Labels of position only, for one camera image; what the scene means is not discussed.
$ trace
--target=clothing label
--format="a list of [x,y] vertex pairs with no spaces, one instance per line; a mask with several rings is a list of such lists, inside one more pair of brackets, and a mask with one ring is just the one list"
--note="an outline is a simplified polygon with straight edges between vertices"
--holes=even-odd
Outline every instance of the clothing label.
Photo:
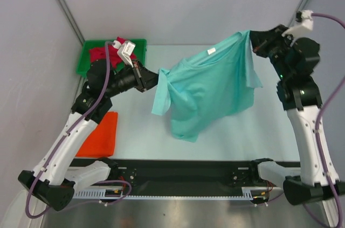
[[209,55],[211,55],[211,54],[213,54],[215,51],[216,51],[216,49],[213,47],[213,48],[211,48],[211,49],[208,49],[208,50],[207,50],[207,53],[208,53]]

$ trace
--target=white connector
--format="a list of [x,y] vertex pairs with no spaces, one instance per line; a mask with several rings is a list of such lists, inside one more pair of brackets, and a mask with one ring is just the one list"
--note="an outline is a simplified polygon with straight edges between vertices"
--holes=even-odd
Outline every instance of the white connector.
[[118,50],[118,55],[126,65],[133,67],[130,55],[133,53],[135,44],[130,41],[125,41]]
[[119,49],[122,45],[121,42],[119,42],[117,40],[114,40],[113,43],[114,43],[113,48],[115,48],[115,49]]
[[298,23],[296,26],[290,27],[287,29],[282,36],[285,37],[288,34],[291,34],[294,38],[300,38],[305,36],[305,34],[313,31],[313,18],[312,13],[313,11],[305,10],[301,11],[301,19],[302,22]]

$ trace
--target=red cloth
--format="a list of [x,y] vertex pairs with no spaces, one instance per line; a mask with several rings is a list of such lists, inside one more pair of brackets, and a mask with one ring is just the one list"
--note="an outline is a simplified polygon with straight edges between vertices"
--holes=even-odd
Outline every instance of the red cloth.
[[[126,40],[124,38],[117,37],[116,39],[118,42],[123,44]],[[112,45],[108,45],[109,48],[109,57],[110,62],[113,68],[116,68],[116,65],[122,62],[122,59],[118,56],[118,49],[115,49]],[[90,53],[90,61],[94,62],[98,59],[106,59],[106,49],[105,47],[95,47],[89,50]],[[130,55],[131,59],[135,59],[136,56],[134,53]]]

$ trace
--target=white wall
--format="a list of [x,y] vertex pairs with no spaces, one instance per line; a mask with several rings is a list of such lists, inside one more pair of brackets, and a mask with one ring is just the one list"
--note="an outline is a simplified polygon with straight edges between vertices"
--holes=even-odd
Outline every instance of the white wall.
[[81,46],[55,0],[0,0],[0,220],[60,133]]
[[[345,20],[345,0],[311,0],[307,7],[314,12],[328,13]],[[329,19],[315,18],[314,31],[310,38],[321,45],[321,61],[314,79],[318,84],[323,101],[329,97],[345,74],[345,30]],[[345,181],[345,87],[329,106],[324,116],[327,143],[336,170]]]
[[66,0],[86,39],[215,44],[236,31],[287,24],[300,0]]

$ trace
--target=white table surface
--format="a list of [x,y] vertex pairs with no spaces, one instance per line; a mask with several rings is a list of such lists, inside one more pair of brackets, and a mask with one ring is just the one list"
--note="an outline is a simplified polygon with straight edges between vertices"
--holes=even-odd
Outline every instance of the white table surface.
[[[184,57],[207,46],[148,46],[146,68],[157,72],[171,68]],[[135,89],[112,99],[111,111],[119,113],[114,158],[152,160],[243,161],[269,157],[299,161],[292,126],[276,94],[278,76],[268,59],[254,57],[254,67],[264,88],[255,90],[253,107],[219,119],[200,133],[195,143],[170,133],[169,113],[151,114],[156,88]]]

